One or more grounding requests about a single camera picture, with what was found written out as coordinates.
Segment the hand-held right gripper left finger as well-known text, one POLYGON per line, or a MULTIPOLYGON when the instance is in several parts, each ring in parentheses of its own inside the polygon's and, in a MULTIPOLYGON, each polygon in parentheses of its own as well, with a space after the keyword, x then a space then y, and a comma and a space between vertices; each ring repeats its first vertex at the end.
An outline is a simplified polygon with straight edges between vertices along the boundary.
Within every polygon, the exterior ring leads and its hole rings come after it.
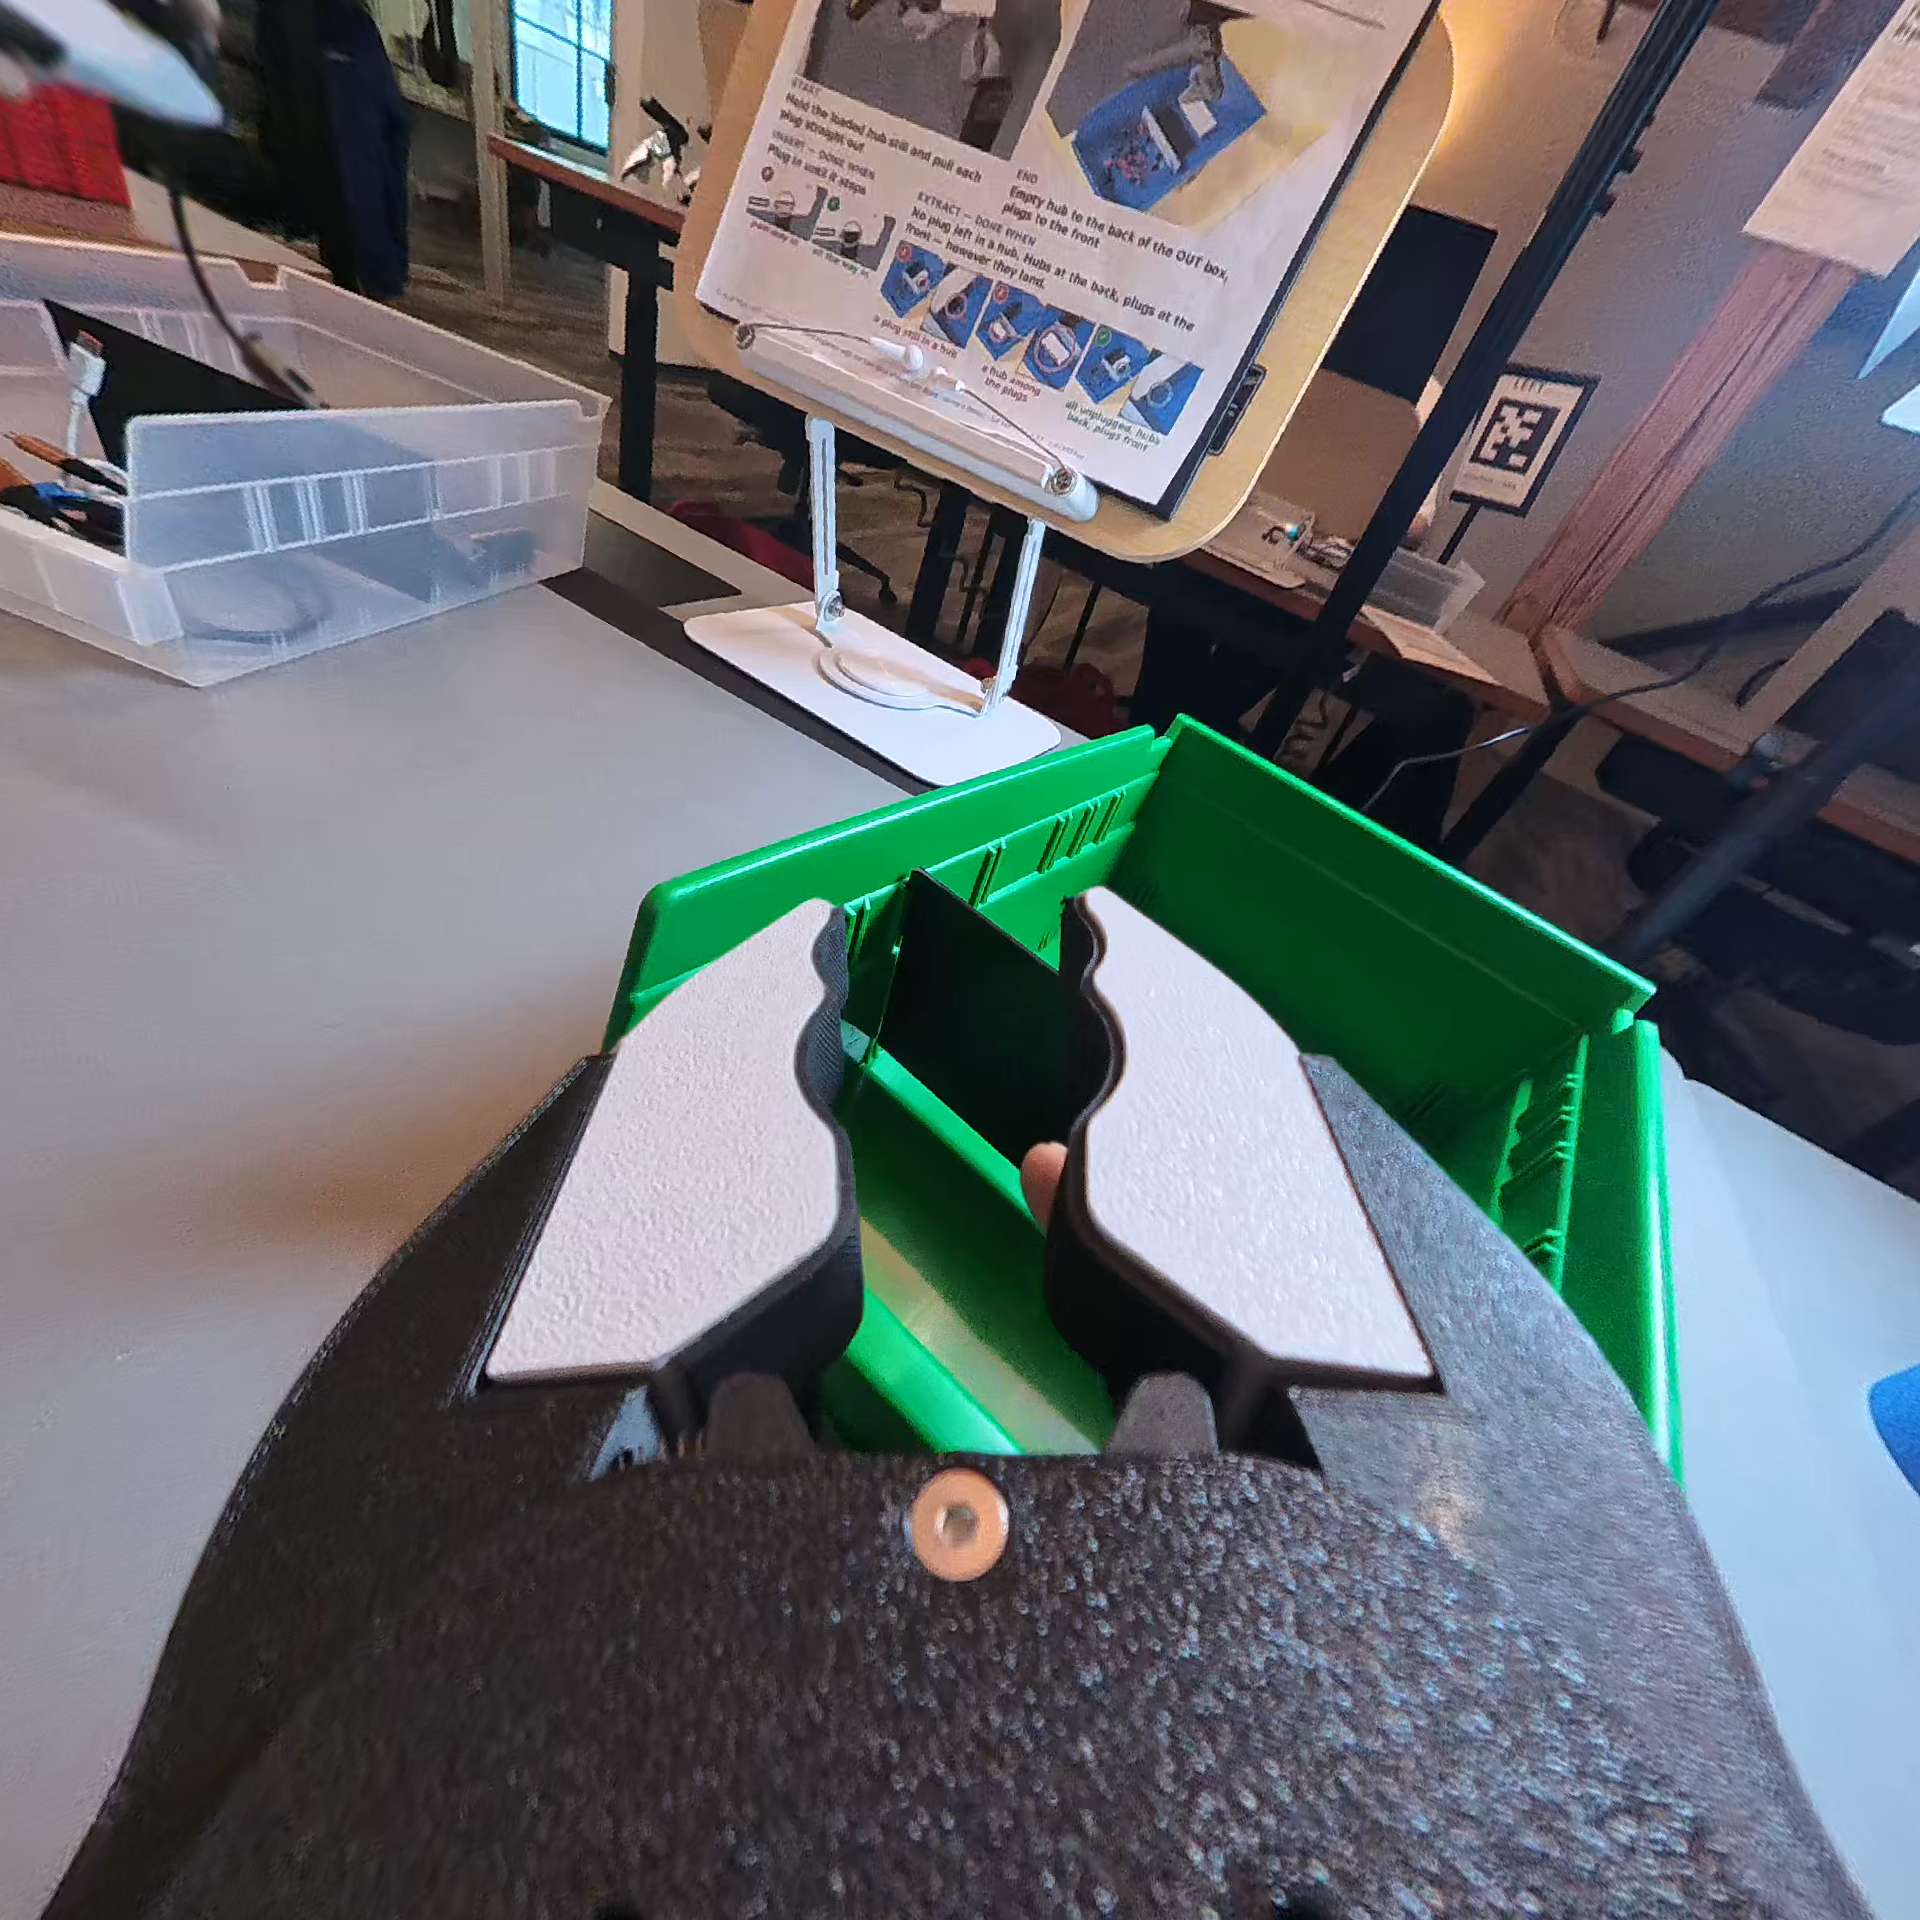
POLYGON ((664 995, 598 1062, 485 1379, 731 1371, 802 1388, 863 1289, 844 1086, 847 918, 784 912, 664 995))

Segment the wooden desk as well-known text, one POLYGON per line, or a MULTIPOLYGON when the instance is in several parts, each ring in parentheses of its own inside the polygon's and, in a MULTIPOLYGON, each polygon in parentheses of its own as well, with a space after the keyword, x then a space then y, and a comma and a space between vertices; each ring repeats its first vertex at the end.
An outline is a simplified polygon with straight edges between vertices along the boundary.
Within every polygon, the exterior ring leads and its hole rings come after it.
POLYGON ((684 213, 608 180, 581 163, 506 135, 485 135, 483 158, 546 184, 556 238, 626 277, 619 344, 619 491, 653 500, 660 295, 675 291, 684 213))
MULTIPOLYGON (((1322 609, 1316 591, 1287 588, 1256 569, 1245 569, 1236 556, 1203 545, 1182 561, 1197 579, 1236 593, 1259 613, 1252 613, 1254 632, 1245 641, 1278 639, 1287 644, 1293 629, 1309 627, 1322 609)), ((1812 755, 1818 741, 1768 723, 1760 710, 1760 696, 1750 707, 1720 700, 1716 688, 1691 680, 1680 688, 1644 691, 1624 695, 1624 680, 1634 663, 1610 646, 1570 630, 1550 629, 1530 639, 1479 614, 1461 614, 1452 636, 1428 630, 1380 629, 1374 613, 1362 609, 1343 639, 1332 641, 1332 668, 1339 675, 1355 659, 1383 659, 1410 675, 1466 696, 1475 708, 1494 712, 1510 724, 1534 724, 1559 718, 1552 695, 1566 691, 1573 703, 1607 702, 1583 712, 1619 734, 1642 736, 1666 752, 1680 752, 1693 763, 1715 769, 1730 769, 1760 744, 1774 758, 1799 760, 1812 755)), ((1291 665, 1304 675, 1304 653, 1291 665)), ((1828 824, 1861 836, 1867 846, 1915 864, 1918 852, 1918 800, 1915 782, 1893 774, 1877 757, 1842 780, 1820 811, 1828 824)))

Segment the green plastic bin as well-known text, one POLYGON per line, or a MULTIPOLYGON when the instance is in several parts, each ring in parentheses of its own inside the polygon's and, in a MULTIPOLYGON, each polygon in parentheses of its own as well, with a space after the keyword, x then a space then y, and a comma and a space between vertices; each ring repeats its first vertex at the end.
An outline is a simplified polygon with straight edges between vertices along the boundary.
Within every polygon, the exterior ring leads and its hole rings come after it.
POLYGON ((610 1046, 792 905, 845 915, 839 1118, 867 1313, 823 1389, 850 1444, 1064 1454, 1112 1428, 1044 1309, 1018 1165, 879 1045, 911 873, 1050 966, 1064 901, 1098 884, 1203 953, 1534 1261, 1685 1477, 1648 983, 1189 718, 789 836, 639 903, 610 1046))
POLYGON ((879 1049, 1006 1160, 1062 1144, 1068 1011, 1056 966, 925 871, 902 889, 879 1049))

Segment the clear plastic bin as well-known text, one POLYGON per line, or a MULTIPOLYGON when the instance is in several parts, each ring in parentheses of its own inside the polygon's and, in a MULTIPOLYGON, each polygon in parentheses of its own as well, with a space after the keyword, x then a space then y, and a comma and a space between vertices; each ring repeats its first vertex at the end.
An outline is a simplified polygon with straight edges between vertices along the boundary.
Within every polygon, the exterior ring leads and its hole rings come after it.
MULTIPOLYGON (((606 395, 300 271, 204 277, 320 404, 132 420, 112 543, 4 505, 10 614, 213 688, 581 565, 606 395)), ((182 256, 6 233, 4 435, 106 461, 45 299, 252 380, 182 256)))

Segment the paper sheet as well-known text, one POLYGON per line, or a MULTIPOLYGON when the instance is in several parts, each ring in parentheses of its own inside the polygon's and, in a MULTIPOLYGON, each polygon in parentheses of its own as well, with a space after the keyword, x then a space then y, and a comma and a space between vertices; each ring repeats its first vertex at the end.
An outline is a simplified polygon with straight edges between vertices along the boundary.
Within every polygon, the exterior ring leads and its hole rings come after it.
POLYGON ((1896 4, 1743 222, 1743 235, 1883 278, 1918 235, 1918 4, 1896 4))

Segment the red ribbed crate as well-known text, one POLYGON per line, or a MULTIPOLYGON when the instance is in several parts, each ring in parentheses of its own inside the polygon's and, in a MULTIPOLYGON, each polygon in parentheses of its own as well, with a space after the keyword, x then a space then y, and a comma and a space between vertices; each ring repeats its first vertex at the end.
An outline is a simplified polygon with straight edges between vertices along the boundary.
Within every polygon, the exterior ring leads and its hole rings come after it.
POLYGON ((64 84, 4 95, 2 180, 72 201, 130 207, 108 100, 64 84))

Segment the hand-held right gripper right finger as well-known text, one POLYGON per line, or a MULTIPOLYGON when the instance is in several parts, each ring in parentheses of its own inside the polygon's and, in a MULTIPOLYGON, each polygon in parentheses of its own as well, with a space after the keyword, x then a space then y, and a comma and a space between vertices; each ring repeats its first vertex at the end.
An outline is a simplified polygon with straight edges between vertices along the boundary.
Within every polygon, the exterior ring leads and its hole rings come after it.
POLYGON ((1112 886, 1062 910, 1076 1110, 1046 1307, 1125 1389, 1427 1389, 1432 1357, 1279 1020, 1112 886))

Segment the silver metal tools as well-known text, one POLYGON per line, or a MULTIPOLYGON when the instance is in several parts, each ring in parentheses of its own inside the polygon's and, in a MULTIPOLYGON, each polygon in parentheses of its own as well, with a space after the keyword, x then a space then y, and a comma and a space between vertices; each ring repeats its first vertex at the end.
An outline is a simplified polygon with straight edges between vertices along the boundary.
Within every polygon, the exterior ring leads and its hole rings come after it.
POLYGON ((691 127, 655 95, 639 99, 643 129, 610 177, 660 201, 691 203, 702 177, 711 126, 691 127))

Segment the dark blue jacket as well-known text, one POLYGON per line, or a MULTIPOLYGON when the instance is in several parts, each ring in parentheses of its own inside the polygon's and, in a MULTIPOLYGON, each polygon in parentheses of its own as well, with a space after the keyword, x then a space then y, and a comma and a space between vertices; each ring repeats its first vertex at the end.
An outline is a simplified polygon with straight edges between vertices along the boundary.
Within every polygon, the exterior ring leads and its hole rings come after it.
POLYGON ((412 120, 388 43, 360 1, 261 1, 258 126, 280 193, 346 291, 405 295, 412 120))

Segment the printed instruction sheet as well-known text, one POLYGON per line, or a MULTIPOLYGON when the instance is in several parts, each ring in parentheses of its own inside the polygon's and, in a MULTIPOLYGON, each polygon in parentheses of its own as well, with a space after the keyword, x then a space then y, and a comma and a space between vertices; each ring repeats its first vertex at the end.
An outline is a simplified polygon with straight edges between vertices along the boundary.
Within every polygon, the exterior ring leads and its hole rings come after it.
POLYGON ((1436 13, 795 4, 694 295, 1170 516, 1436 13))

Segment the framed marker sign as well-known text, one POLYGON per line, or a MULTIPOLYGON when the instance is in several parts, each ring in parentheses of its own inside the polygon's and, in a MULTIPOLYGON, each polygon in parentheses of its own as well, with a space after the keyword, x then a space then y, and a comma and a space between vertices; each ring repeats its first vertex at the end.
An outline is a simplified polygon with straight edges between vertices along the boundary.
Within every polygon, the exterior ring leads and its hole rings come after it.
POLYGON ((1599 375, 1506 366, 1461 444, 1447 503, 1526 516, 1598 388, 1599 375))

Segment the black monitor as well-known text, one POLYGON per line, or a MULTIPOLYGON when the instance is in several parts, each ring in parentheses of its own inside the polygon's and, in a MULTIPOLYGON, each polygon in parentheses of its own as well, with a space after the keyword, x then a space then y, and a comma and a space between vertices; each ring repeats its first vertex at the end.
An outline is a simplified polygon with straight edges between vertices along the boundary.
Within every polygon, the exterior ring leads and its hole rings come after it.
POLYGON ((1332 337, 1326 373, 1422 399, 1494 244, 1494 225, 1407 203, 1332 337))

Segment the window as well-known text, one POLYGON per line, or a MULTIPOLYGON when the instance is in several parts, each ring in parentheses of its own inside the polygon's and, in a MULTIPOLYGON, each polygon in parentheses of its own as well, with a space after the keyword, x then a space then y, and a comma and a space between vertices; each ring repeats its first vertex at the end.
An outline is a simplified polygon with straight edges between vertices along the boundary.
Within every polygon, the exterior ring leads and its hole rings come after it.
POLYGON ((509 1, 512 100, 543 133, 606 155, 612 1, 509 1))

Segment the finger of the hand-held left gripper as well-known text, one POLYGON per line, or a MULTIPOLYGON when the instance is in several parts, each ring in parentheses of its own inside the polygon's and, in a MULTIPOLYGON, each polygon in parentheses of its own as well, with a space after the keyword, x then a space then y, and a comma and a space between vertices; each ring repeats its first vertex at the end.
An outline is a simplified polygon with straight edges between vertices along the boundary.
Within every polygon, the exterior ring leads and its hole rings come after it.
POLYGON ((219 1, 4 1, 2 92, 84 92, 174 127, 221 127, 219 1))

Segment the small clear container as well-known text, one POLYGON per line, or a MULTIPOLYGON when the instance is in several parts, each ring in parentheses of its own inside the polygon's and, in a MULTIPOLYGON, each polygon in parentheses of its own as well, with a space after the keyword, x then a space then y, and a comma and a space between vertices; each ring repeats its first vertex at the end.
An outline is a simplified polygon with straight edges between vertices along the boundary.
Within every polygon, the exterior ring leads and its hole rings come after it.
POLYGON ((1432 632, 1448 632, 1482 590, 1484 576, 1472 565, 1428 559, 1399 545, 1364 606, 1371 614, 1392 614, 1432 632))

